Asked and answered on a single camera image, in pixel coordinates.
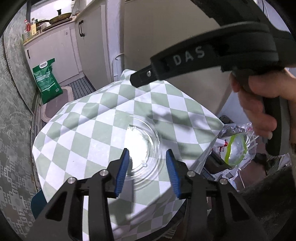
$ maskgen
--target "green bag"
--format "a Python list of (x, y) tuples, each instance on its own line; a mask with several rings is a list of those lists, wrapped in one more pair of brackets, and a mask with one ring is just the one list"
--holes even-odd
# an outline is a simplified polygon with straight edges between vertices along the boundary
[(53, 58), (33, 68), (35, 81), (40, 90), (43, 104), (63, 94), (62, 88), (52, 74), (52, 63), (54, 61), (55, 59)]

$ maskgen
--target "silver bolt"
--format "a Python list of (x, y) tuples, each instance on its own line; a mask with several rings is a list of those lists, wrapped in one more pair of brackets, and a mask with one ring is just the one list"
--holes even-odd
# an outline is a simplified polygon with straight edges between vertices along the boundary
[(67, 182), (68, 182), (69, 184), (73, 184), (74, 182), (76, 182), (76, 178), (74, 178), (74, 177), (69, 177), (68, 180), (67, 180)]
[(225, 179), (225, 178), (221, 178), (221, 179), (219, 180), (219, 182), (220, 182), (222, 185), (226, 185), (226, 184), (228, 183), (227, 179)]
[(106, 169), (100, 171), (100, 175), (103, 176), (103, 177), (104, 177), (104, 176), (107, 176), (108, 174), (109, 174), (109, 172), (108, 172), (108, 170), (106, 170)]
[(196, 173), (194, 171), (188, 171), (187, 172), (188, 177), (194, 177), (195, 175), (196, 175)]

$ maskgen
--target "green and white tablecloth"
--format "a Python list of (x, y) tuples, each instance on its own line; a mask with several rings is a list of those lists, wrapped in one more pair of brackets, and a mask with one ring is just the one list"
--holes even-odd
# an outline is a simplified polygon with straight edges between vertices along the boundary
[[(222, 129), (214, 114), (167, 81), (137, 89), (129, 82), (132, 73), (125, 70), (120, 81), (67, 103), (37, 135), (33, 156), (47, 201), (69, 177), (91, 177), (119, 159), (130, 113), (152, 119), (162, 138), (161, 156), (172, 149), (189, 168)], [(120, 197), (108, 200), (115, 240), (134, 241), (166, 226), (182, 205), (170, 188), (165, 160), (160, 163), (142, 188), (125, 182)], [(84, 240), (89, 239), (87, 201)]]

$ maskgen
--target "cabinet door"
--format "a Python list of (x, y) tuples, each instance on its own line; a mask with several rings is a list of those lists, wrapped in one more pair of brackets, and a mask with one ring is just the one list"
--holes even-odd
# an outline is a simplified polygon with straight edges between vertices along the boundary
[(106, 34), (105, 5), (97, 5), (77, 20), (81, 24), (84, 37), (77, 29), (77, 42), (82, 70), (96, 90), (111, 83)]
[(55, 58), (52, 72), (58, 83), (79, 74), (69, 27), (40, 39), (25, 52), (31, 69)]

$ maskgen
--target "bottle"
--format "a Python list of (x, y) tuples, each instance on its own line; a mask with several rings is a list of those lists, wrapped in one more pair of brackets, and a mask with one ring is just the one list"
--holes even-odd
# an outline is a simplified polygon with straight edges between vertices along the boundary
[(28, 20), (25, 20), (24, 42), (27, 42), (31, 38), (31, 24), (28, 22)]

